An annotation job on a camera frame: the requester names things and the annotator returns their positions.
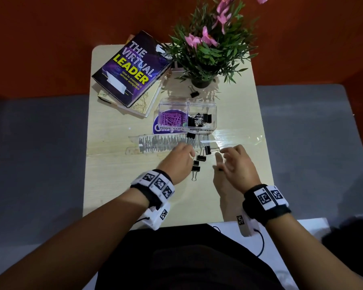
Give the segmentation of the black plant pot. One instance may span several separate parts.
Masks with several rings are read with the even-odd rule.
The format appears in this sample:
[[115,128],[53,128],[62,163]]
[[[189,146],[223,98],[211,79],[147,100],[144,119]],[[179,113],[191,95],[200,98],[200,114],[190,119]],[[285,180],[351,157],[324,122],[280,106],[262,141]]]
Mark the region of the black plant pot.
[[204,88],[208,87],[212,82],[216,81],[215,77],[209,77],[208,80],[203,80],[203,78],[197,77],[194,75],[190,75],[190,79],[191,79],[191,83],[192,83],[193,87],[199,88],[199,89],[204,89]]

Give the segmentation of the pile of purple paper clips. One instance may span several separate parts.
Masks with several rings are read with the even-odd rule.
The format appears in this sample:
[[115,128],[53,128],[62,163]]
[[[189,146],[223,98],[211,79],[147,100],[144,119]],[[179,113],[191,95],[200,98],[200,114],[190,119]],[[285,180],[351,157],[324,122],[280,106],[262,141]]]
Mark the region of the pile of purple paper clips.
[[167,110],[159,113],[158,124],[161,126],[181,127],[186,122],[186,114],[180,110]]

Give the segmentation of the person's right forearm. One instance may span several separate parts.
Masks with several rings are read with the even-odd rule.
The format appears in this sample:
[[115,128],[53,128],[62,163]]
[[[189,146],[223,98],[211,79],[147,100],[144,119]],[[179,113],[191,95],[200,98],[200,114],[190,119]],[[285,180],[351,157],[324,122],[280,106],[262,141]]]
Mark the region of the person's right forearm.
[[363,278],[291,214],[269,220],[265,228],[299,290],[363,290]]

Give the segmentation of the person's black clothing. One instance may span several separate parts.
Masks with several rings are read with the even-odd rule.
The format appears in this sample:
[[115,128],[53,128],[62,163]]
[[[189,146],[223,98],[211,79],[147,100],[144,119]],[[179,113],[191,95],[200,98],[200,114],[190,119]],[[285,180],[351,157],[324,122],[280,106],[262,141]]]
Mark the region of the person's black clothing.
[[208,224],[131,230],[95,290],[285,290],[271,267]]

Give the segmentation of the person's right hand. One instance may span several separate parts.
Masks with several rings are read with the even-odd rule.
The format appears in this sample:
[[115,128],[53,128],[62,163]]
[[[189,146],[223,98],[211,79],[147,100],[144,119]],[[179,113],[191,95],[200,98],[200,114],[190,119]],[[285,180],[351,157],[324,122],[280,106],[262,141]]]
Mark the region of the person's right hand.
[[262,184],[256,167],[243,145],[225,147],[219,152],[224,157],[224,175],[237,191],[244,194],[253,186]]

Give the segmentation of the clear plastic organizer box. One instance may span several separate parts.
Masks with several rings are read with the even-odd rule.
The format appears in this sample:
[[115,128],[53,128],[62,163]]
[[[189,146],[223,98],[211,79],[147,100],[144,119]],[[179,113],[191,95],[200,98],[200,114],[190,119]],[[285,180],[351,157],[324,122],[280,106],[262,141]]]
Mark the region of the clear plastic organizer box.
[[[171,130],[171,133],[194,133],[199,135],[208,135],[213,133],[217,129],[217,105],[214,101],[208,99],[188,99],[188,98],[175,98],[162,100],[159,103],[158,116],[159,113],[167,110],[180,110],[186,114],[186,122],[181,127],[175,126],[161,126],[160,128],[165,128]],[[195,114],[212,114],[212,123],[205,125],[204,127],[188,127],[187,121],[188,116]]]

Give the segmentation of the black wristband with marker tiles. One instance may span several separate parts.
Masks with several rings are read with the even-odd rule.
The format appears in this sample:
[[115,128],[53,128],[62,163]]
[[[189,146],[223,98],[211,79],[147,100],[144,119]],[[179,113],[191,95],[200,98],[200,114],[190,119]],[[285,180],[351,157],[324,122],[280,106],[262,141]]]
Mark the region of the black wristband with marker tiles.
[[289,203],[274,185],[255,185],[244,193],[242,208],[249,218],[265,226],[269,220],[291,213]]
[[146,171],[130,185],[138,189],[149,201],[149,208],[160,209],[174,194],[175,188],[170,176],[162,170]]

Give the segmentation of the beige book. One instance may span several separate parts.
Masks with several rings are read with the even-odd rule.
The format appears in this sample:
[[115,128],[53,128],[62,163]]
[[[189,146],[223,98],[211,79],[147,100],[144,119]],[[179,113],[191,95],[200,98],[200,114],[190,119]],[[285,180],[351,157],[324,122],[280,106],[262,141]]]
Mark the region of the beige book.
[[167,74],[163,74],[157,81],[155,81],[151,87],[131,106],[125,107],[115,97],[100,89],[97,97],[104,103],[111,105],[114,108],[118,108],[140,117],[148,117],[150,111],[155,103],[155,100],[161,90],[163,82],[166,80]]

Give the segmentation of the heap of black binder clips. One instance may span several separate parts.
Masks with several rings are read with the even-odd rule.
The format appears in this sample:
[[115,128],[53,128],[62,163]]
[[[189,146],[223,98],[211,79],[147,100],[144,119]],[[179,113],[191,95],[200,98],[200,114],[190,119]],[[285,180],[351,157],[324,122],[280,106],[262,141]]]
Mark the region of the heap of black binder clips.
[[188,127],[204,127],[205,125],[212,123],[212,114],[195,114],[188,116]]

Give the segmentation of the person's left forearm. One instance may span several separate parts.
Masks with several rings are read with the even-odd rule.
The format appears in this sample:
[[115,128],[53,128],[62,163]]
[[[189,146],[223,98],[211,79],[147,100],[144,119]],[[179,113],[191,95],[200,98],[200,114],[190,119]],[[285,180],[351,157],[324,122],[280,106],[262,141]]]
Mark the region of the person's left forearm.
[[81,290],[149,207],[130,188],[63,229],[0,275],[0,290]]

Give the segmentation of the purple round sticker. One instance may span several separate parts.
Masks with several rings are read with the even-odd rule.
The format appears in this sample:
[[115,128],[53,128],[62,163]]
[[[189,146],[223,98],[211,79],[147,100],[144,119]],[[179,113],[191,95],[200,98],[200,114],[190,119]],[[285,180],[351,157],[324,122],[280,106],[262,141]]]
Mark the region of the purple round sticker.
[[159,125],[158,125],[158,115],[156,115],[154,117],[152,132],[153,132],[154,135],[163,135],[163,134],[171,133],[171,130],[165,129],[165,128],[160,128]]

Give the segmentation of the purple book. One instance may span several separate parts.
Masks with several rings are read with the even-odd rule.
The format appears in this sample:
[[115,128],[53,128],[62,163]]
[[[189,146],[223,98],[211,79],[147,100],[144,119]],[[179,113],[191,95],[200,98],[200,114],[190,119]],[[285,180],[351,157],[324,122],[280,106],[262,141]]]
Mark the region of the purple book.
[[125,107],[131,107],[172,63],[166,46],[140,31],[92,78]]

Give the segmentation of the green plant with pink flowers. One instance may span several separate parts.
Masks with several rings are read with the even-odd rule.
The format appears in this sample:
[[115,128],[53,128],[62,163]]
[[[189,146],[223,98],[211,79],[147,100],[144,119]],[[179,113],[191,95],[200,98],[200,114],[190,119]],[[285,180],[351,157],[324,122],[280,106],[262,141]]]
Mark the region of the green plant with pink flowers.
[[165,44],[166,53],[184,70],[179,80],[211,83],[223,76],[224,82],[235,83],[234,74],[247,70],[239,65],[258,53],[255,21],[244,21],[244,7],[242,0],[197,0],[189,23],[175,25]]

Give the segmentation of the person's left hand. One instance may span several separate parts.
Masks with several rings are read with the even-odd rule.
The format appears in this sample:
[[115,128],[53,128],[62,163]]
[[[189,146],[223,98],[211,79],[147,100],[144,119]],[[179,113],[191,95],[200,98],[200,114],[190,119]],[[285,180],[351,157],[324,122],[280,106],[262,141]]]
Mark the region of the person's left hand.
[[181,183],[192,171],[193,158],[173,150],[160,162],[156,169],[165,172],[173,185]]

